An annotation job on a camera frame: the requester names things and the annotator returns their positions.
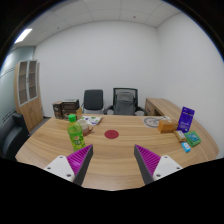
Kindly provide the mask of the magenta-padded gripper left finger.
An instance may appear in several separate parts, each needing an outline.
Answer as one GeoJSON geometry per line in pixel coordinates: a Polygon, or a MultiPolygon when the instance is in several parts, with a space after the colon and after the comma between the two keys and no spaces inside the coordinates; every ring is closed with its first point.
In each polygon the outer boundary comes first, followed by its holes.
{"type": "Polygon", "coordinates": [[[92,156],[93,145],[88,145],[68,156],[59,155],[44,170],[81,186],[92,156]]]}

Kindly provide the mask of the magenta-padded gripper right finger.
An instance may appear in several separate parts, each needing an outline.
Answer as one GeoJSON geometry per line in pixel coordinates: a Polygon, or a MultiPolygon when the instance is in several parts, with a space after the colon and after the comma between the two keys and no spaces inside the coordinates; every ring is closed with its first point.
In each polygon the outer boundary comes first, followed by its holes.
{"type": "Polygon", "coordinates": [[[159,156],[139,145],[134,146],[134,155],[145,184],[152,183],[182,169],[168,155],[159,156]]]}

